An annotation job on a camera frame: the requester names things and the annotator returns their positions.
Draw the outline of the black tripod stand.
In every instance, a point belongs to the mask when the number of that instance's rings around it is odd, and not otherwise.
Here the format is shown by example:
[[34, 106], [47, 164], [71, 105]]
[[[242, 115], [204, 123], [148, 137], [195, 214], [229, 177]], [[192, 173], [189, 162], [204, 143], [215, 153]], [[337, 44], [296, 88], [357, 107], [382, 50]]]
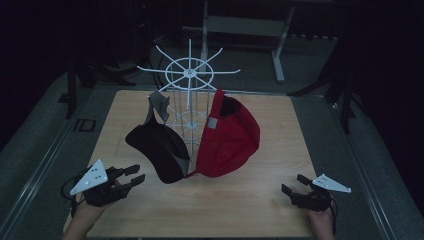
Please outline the black tripod stand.
[[288, 96], [300, 97], [328, 85], [324, 100], [328, 104], [336, 104], [341, 99], [340, 124], [346, 134], [350, 133], [349, 119], [352, 116], [350, 104], [353, 70], [350, 43], [347, 36], [340, 36], [317, 80], [300, 90], [288, 93]]
[[150, 51], [148, 0], [78, 0], [71, 16], [67, 66], [67, 115], [76, 110], [77, 87], [96, 85], [97, 73], [120, 85], [136, 71], [122, 61], [145, 63]]

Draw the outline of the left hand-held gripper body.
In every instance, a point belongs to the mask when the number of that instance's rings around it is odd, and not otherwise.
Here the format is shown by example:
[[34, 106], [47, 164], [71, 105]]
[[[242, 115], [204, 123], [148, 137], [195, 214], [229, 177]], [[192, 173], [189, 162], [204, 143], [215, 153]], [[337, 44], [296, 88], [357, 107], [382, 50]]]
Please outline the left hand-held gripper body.
[[82, 177], [70, 190], [71, 196], [82, 193], [90, 205], [101, 207], [126, 198], [132, 186], [131, 183], [116, 186], [116, 180], [124, 175], [124, 168], [110, 167], [106, 169], [98, 159], [82, 173]]

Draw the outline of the person's left hand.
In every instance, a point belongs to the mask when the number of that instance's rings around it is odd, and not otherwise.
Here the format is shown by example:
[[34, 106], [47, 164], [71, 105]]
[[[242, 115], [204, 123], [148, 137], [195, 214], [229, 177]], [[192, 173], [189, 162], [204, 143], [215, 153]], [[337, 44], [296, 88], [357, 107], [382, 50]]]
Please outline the person's left hand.
[[84, 229], [90, 230], [95, 223], [100, 219], [102, 214], [110, 207], [110, 204], [97, 207], [88, 204], [86, 201], [82, 201], [74, 213], [73, 219], [79, 226]]

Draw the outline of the person's right hand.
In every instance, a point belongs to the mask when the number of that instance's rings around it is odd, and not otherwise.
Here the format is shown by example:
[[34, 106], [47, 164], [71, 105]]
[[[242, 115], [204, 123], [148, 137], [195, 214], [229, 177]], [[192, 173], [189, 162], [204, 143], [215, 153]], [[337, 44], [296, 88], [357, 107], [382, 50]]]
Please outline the person's right hand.
[[333, 233], [333, 216], [330, 209], [307, 211], [307, 217], [316, 240], [336, 240]]

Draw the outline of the white metal desk frame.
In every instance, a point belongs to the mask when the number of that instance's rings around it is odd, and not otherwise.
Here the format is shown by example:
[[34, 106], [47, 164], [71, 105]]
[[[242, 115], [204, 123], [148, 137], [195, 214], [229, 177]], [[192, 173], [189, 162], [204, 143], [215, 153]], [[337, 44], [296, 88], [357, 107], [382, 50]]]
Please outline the white metal desk frame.
[[274, 66], [276, 81], [283, 83], [285, 75], [281, 63], [281, 53], [288, 36], [288, 31], [295, 12], [294, 6], [289, 6], [284, 13], [283, 20], [257, 19], [235, 16], [219, 16], [209, 13], [211, 0], [202, 0], [202, 45], [200, 59], [208, 60], [208, 34], [225, 33], [238, 35], [251, 35], [262, 37], [275, 37], [278, 45], [272, 49], [271, 58]]

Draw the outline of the white wire display rack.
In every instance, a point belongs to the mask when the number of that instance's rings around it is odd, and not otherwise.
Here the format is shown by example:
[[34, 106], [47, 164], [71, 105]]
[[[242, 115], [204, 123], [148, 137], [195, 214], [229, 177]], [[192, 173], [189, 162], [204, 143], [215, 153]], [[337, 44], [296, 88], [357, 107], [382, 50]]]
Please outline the white wire display rack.
[[173, 116], [168, 120], [168, 124], [188, 145], [189, 154], [194, 155], [200, 145], [202, 130], [211, 110], [212, 95], [217, 90], [213, 85], [215, 77], [236, 74], [240, 69], [213, 69], [211, 61], [221, 54], [222, 48], [209, 56], [208, 60], [193, 56], [192, 41], [188, 42], [188, 55], [182, 58], [171, 57], [159, 46], [156, 49], [162, 57], [169, 60], [169, 64], [165, 68], [137, 66], [137, 69], [163, 75], [165, 81], [158, 86], [158, 92], [171, 94], [168, 109]]

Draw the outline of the grey sun visor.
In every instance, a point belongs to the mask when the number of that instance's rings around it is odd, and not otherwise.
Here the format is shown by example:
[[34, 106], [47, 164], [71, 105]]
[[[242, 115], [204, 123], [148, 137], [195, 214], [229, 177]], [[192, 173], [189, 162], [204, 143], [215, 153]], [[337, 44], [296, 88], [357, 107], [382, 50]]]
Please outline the grey sun visor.
[[188, 175], [190, 156], [185, 142], [170, 127], [159, 123], [155, 113], [167, 121], [169, 97], [155, 91], [148, 96], [149, 109], [143, 124], [130, 131], [125, 141], [141, 152], [153, 165], [165, 184], [175, 183]]

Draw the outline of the red baseball cap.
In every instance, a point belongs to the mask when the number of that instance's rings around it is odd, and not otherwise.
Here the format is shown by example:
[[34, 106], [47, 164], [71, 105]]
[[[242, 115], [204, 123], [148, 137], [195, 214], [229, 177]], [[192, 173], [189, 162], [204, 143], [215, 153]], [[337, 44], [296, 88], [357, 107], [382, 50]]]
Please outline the red baseball cap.
[[197, 153], [195, 170], [216, 178], [242, 167], [259, 149], [260, 127], [250, 111], [237, 99], [218, 89]]

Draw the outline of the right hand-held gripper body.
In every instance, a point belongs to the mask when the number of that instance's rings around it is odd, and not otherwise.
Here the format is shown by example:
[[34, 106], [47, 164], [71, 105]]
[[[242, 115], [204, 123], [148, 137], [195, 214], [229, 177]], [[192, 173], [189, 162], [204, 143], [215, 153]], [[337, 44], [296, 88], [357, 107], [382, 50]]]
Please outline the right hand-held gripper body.
[[342, 185], [325, 174], [310, 180], [311, 184], [308, 185], [311, 188], [310, 193], [292, 193], [292, 197], [289, 197], [293, 205], [313, 211], [324, 211], [331, 206], [332, 196], [330, 191], [351, 192], [349, 187]]

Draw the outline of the black rectangular floor bracket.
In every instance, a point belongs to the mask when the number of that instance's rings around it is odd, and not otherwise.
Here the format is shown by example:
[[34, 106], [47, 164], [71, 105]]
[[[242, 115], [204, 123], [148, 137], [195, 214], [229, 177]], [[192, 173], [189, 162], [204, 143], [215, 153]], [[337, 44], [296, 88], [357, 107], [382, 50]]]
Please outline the black rectangular floor bracket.
[[80, 118], [76, 121], [73, 127], [73, 131], [74, 132], [93, 132], [95, 130], [96, 125], [97, 125], [97, 122], [95, 120]]

